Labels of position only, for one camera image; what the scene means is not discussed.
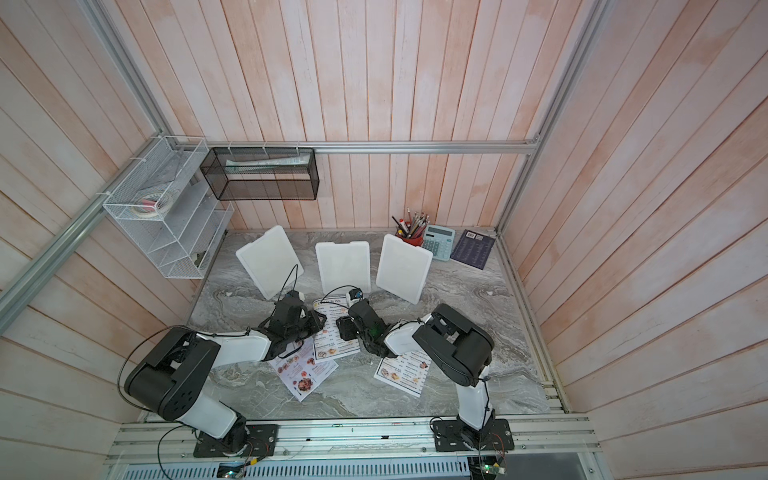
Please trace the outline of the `dark purple card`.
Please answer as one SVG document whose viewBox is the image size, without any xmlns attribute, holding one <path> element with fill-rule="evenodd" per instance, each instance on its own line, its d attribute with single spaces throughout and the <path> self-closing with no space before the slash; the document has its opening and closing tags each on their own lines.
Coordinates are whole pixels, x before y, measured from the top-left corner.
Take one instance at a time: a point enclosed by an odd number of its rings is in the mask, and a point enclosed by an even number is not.
<svg viewBox="0 0 768 480">
<path fill-rule="evenodd" d="M 452 260 L 483 270 L 492 252 L 496 239 L 493 235 L 465 230 L 450 255 Z"/>
</svg>

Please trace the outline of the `paper inside black basket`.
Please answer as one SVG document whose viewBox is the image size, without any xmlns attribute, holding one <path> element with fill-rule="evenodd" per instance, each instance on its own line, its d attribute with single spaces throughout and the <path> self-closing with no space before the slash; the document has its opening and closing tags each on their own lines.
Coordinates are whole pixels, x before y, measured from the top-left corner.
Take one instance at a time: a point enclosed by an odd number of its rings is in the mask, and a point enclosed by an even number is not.
<svg viewBox="0 0 768 480">
<path fill-rule="evenodd" d="M 309 166 L 311 156 L 299 155 L 256 160 L 227 160 L 225 171 L 230 174 L 290 174 Z"/>
</svg>

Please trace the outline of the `middle white narrow rack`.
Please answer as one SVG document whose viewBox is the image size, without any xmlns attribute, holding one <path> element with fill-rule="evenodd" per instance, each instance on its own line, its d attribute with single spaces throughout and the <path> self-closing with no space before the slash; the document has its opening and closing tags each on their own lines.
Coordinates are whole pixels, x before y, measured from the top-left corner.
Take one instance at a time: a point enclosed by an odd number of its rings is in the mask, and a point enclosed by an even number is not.
<svg viewBox="0 0 768 480">
<path fill-rule="evenodd" d="M 315 245 L 322 292 L 346 285 L 371 291 L 370 245 L 367 241 L 320 242 Z"/>
</svg>

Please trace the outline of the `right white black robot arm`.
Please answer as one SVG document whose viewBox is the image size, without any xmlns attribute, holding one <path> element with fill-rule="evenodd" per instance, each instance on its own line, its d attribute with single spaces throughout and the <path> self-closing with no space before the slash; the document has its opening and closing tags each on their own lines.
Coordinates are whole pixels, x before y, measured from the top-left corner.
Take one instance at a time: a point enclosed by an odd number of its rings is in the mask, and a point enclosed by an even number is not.
<svg viewBox="0 0 768 480">
<path fill-rule="evenodd" d="M 437 450 L 481 451 L 492 446 L 493 428 L 499 422 L 487 388 L 487 371 L 495 343 L 486 330 L 445 303 L 419 320 L 386 324 L 366 299 L 352 303 L 336 324 L 343 340 L 359 340 L 380 358 L 424 353 L 454 382 L 459 412 L 455 420 L 432 424 Z"/>
</svg>

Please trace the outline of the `grey desk calculator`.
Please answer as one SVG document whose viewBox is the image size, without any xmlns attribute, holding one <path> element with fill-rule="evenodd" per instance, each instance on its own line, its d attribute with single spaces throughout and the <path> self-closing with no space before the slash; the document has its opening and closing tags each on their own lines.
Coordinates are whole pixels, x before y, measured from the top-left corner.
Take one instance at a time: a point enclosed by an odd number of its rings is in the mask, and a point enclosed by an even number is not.
<svg viewBox="0 0 768 480">
<path fill-rule="evenodd" d="M 453 229 L 428 225 L 423 234 L 422 247 L 433 254 L 434 260 L 449 261 L 455 235 Z"/>
</svg>

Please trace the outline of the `dim sum menu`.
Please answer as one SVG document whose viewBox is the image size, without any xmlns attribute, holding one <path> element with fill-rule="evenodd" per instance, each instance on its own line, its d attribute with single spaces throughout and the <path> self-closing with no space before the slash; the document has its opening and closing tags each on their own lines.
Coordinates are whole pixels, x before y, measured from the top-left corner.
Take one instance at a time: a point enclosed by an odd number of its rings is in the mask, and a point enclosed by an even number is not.
<svg viewBox="0 0 768 480">
<path fill-rule="evenodd" d="M 313 308 L 326 316 L 323 329 L 314 336 L 314 353 L 318 363 L 338 360 L 360 352 L 359 341 L 343 340 L 336 324 L 339 318 L 347 316 L 347 300 L 344 295 L 316 300 Z"/>
<path fill-rule="evenodd" d="M 419 398 L 423 392 L 432 360 L 422 350 L 406 352 L 396 358 L 383 358 L 374 379 Z"/>
</svg>

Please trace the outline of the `aluminium front rail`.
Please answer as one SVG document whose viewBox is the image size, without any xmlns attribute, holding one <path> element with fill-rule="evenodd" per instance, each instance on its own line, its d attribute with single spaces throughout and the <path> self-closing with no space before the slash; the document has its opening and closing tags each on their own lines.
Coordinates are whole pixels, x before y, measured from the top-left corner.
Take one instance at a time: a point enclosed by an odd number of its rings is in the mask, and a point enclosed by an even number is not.
<svg viewBox="0 0 768 480">
<path fill-rule="evenodd" d="M 599 452 L 601 445 L 585 415 L 507 415 L 502 439 L 507 457 L 525 453 Z M 283 420 L 274 460 L 435 456 L 427 417 Z M 107 465 L 154 464 L 158 459 L 191 461 L 197 438 L 187 427 L 170 423 L 125 424 L 106 454 Z"/>
</svg>

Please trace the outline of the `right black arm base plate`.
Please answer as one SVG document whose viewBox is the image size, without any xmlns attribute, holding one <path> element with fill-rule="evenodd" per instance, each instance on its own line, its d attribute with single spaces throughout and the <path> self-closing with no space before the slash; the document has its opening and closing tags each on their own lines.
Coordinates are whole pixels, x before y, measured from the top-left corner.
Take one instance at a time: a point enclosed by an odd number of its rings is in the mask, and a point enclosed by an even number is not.
<svg viewBox="0 0 768 480">
<path fill-rule="evenodd" d="M 459 419 L 433 417 L 429 423 L 438 452 L 485 451 L 509 452 L 515 449 L 509 422 L 492 418 L 485 427 L 474 430 Z"/>
</svg>

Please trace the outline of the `left white narrow rack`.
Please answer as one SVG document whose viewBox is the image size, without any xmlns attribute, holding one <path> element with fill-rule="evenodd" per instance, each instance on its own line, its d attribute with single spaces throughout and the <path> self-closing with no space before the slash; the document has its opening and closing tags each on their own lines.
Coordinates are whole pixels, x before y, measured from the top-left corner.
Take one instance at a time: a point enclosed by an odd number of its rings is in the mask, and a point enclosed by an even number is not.
<svg viewBox="0 0 768 480">
<path fill-rule="evenodd" d="M 266 300 L 271 300 L 304 273 L 302 264 L 282 226 L 274 226 L 235 253 Z"/>
</svg>

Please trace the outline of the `left red white menu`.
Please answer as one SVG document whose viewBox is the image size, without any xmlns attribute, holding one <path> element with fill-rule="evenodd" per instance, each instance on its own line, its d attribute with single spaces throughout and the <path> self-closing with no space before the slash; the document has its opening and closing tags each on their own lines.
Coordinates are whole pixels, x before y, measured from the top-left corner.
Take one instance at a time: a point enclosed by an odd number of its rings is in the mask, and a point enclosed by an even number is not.
<svg viewBox="0 0 768 480">
<path fill-rule="evenodd" d="M 268 364 L 291 395 L 302 402 L 337 370 L 338 364 L 316 359 L 313 338 L 304 340 L 300 348 L 291 345 L 287 350 Z"/>
</svg>

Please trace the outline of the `white narrow rack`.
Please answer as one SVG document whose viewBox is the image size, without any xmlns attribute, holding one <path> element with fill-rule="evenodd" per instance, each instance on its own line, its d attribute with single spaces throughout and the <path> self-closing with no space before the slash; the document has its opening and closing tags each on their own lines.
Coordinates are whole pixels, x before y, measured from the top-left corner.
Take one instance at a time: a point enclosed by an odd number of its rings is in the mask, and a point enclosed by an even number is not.
<svg viewBox="0 0 768 480">
<path fill-rule="evenodd" d="M 346 285 L 371 291 L 370 245 L 367 241 L 320 242 L 315 245 L 322 292 Z"/>
<path fill-rule="evenodd" d="M 274 226 L 235 253 L 266 300 L 271 300 L 304 273 L 302 264 L 282 226 Z"/>
<path fill-rule="evenodd" d="M 420 301 L 433 254 L 392 234 L 383 237 L 376 285 L 411 304 Z"/>
</svg>

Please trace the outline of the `red pen cup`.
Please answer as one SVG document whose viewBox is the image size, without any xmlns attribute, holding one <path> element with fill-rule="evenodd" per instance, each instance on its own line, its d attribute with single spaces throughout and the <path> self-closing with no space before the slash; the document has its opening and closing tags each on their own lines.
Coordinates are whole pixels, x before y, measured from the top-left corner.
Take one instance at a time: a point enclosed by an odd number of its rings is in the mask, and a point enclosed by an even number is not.
<svg viewBox="0 0 768 480">
<path fill-rule="evenodd" d="M 427 226 L 430 223 L 430 216 L 422 211 L 412 212 L 407 210 L 404 218 L 391 219 L 395 223 L 395 236 L 405 243 L 412 246 L 421 246 L 424 242 L 424 236 Z"/>
</svg>

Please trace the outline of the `tape roll on shelf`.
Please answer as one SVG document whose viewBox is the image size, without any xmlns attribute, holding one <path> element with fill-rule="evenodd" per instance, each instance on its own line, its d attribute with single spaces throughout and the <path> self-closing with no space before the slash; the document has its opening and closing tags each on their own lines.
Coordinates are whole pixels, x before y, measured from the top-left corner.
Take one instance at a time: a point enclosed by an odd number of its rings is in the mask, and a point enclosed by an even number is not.
<svg viewBox="0 0 768 480">
<path fill-rule="evenodd" d="M 169 208 L 169 196 L 162 192 L 152 192 L 142 196 L 134 205 L 131 212 L 136 218 L 151 219 L 162 216 Z"/>
</svg>

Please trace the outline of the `black mesh wall basket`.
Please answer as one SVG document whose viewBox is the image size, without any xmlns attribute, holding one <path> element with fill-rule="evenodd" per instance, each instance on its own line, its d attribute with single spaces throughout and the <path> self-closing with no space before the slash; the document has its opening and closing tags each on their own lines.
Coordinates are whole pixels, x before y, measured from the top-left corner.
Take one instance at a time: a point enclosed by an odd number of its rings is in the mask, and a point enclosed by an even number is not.
<svg viewBox="0 0 768 480">
<path fill-rule="evenodd" d="M 290 174 L 230 174 L 227 160 L 256 160 L 310 155 L 307 168 Z M 224 201 L 313 201 L 320 178 L 315 152 L 300 147 L 215 147 L 200 166 L 215 196 Z"/>
</svg>

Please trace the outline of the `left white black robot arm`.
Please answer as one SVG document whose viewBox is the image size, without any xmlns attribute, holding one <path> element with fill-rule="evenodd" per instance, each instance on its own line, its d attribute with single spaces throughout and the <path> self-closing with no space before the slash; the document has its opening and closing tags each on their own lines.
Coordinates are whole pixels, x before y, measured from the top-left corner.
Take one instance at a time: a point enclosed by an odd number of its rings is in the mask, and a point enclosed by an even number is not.
<svg viewBox="0 0 768 480">
<path fill-rule="evenodd" d="M 327 316 L 291 290 L 271 314 L 242 332 L 209 333 L 173 326 L 127 375 L 128 397 L 166 421 L 193 428 L 213 451 L 235 456 L 253 445 L 245 416 L 204 392 L 212 370 L 276 359 L 320 332 Z"/>
</svg>

